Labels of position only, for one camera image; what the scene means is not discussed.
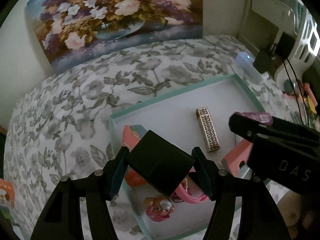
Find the tray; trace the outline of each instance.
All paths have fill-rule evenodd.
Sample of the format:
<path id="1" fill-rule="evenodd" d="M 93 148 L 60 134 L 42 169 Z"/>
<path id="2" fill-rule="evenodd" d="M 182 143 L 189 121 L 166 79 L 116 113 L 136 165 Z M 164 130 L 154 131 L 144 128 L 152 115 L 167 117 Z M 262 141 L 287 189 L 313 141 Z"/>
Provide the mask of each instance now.
<path id="1" fill-rule="evenodd" d="M 195 110 L 208 107 L 221 149 L 207 153 Z M 199 146 L 208 159 L 215 161 L 219 168 L 221 159 L 235 147 L 235 134 L 229 130 L 228 119 L 235 111 L 264 112 L 263 107 L 251 90 L 236 74 L 216 77 L 190 85 L 180 90 L 152 98 L 121 110 L 110 116 L 109 129 L 114 153 L 121 147 L 122 132 L 125 125 L 141 124 L 188 154 Z M 124 188 L 136 220 L 150 240 L 180 239 L 205 229 L 214 208 L 210 200 L 200 204 L 178 203 L 171 218 L 163 222 L 153 222 L 143 210 L 145 197 L 159 196 L 160 193 L 150 185 Z M 236 210 L 241 200 L 237 200 Z"/>

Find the floral painting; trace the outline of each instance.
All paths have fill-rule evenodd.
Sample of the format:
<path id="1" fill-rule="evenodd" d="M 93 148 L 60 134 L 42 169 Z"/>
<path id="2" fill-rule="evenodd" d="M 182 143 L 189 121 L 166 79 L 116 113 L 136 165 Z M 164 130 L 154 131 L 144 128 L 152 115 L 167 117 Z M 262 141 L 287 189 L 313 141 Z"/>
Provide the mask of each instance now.
<path id="1" fill-rule="evenodd" d="M 202 37 L 202 0 L 30 0 L 26 15 L 56 73 L 132 46 Z"/>

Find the wall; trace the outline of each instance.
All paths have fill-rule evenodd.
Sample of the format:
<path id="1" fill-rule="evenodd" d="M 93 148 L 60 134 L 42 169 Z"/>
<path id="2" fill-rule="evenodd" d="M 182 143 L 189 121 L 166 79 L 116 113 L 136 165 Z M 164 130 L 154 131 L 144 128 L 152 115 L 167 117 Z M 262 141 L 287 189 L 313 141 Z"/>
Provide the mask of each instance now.
<path id="1" fill-rule="evenodd" d="M 204 34 L 237 36 L 246 0 L 203 0 Z"/>
<path id="2" fill-rule="evenodd" d="M 19 0 L 0 29 L 0 125 L 6 129 L 19 99 L 53 74 L 35 35 L 28 33 L 28 1 Z"/>

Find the bed sheet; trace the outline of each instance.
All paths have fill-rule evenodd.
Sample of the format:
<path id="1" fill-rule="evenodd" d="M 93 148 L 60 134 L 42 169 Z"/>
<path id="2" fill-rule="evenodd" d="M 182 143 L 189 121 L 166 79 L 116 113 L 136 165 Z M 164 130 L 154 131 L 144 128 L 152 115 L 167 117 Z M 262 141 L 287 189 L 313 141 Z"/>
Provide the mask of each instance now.
<path id="1" fill-rule="evenodd" d="M 39 215 L 63 175 L 87 177 L 114 158 L 110 114 L 172 90 L 218 75 L 237 73 L 265 110 L 292 121 L 276 83 L 251 83 L 235 57 L 247 51 L 231 36 L 155 42 L 123 49 L 52 76 L 17 104 L 9 124 L 4 178 L 16 193 L 13 216 L 31 235 Z M 277 202 L 287 191 L 271 182 Z M 108 208 L 119 239 L 145 240 L 121 189 Z M 85 199 L 81 199 L 85 239 L 91 239 Z M 239 226 L 234 223 L 233 229 Z M 202 239 L 204 231 L 187 239 Z M 236 239 L 236 230 L 231 234 Z"/>

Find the gold lighter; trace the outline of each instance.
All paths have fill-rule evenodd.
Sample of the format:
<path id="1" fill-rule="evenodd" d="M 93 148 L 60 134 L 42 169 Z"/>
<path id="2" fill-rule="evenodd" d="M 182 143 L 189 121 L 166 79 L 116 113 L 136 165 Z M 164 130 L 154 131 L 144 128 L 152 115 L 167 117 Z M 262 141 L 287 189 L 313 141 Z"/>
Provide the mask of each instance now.
<path id="1" fill-rule="evenodd" d="M 207 107 L 196 109 L 197 119 L 200 125 L 201 133 L 204 137 L 204 144 L 207 152 L 214 152 L 220 149 L 217 133 Z"/>

